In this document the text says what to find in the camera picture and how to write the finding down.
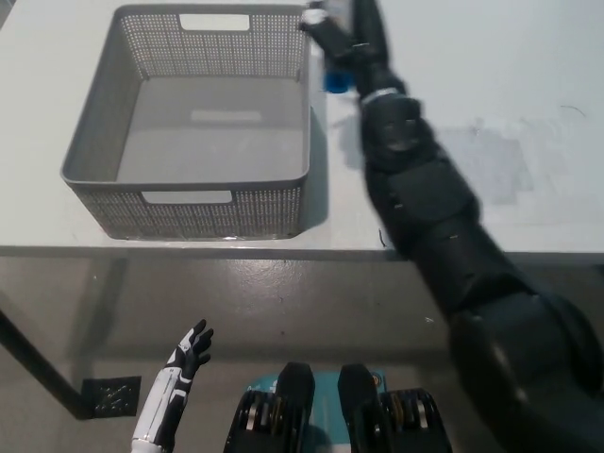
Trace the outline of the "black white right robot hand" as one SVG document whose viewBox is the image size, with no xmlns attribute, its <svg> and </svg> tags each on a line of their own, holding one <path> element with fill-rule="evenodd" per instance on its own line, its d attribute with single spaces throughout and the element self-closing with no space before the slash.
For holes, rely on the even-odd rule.
<svg viewBox="0 0 604 453">
<path fill-rule="evenodd" d="M 384 24 L 376 1 L 351 4 L 352 26 L 341 27 L 326 7 L 313 4 L 303 12 L 300 29 L 323 51 L 332 66 L 352 75 L 361 98 L 377 90 L 405 91 L 390 67 Z"/>
</svg>

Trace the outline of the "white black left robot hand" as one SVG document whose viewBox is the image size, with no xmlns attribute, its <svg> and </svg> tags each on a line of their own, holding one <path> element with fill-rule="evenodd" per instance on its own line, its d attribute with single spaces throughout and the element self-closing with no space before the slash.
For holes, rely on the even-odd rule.
<svg viewBox="0 0 604 453">
<path fill-rule="evenodd" d="M 134 429 L 130 452 L 173 452 L 176 431 L 197 370 L 210 360 L 213 329 L 202 319 L 158 372 Z"/>
</svg>

